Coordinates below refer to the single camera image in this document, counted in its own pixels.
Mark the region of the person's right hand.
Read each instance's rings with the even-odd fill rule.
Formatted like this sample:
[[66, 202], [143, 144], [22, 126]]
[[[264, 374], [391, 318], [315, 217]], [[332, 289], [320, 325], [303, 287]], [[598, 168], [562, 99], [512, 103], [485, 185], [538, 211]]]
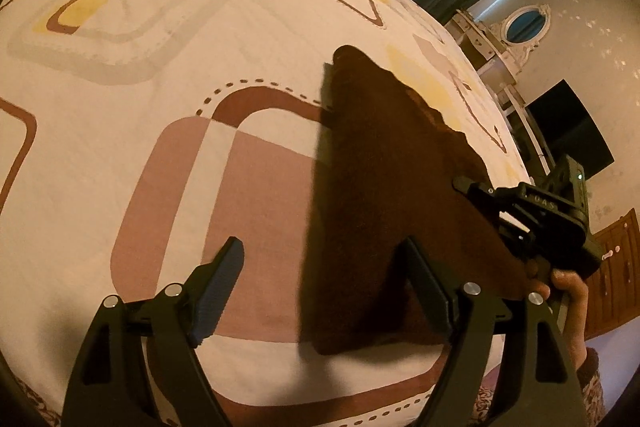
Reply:
[[529, 259], [525, 263], [528, 278], [528, 291], [541, 295], [548, 300], [551, 291], [561, 291], [567, 298], [566, 317], [563, 329], [563, 338], [566, 350], [572, 360], [575, 369], [579, 369], [587, 358], [587, 346], [585, 330], [588, 312], [588, 286], [574, 271], [551, 270], [548, 274], [542, 274], [542, 269], [547, 268], [544, 258]]

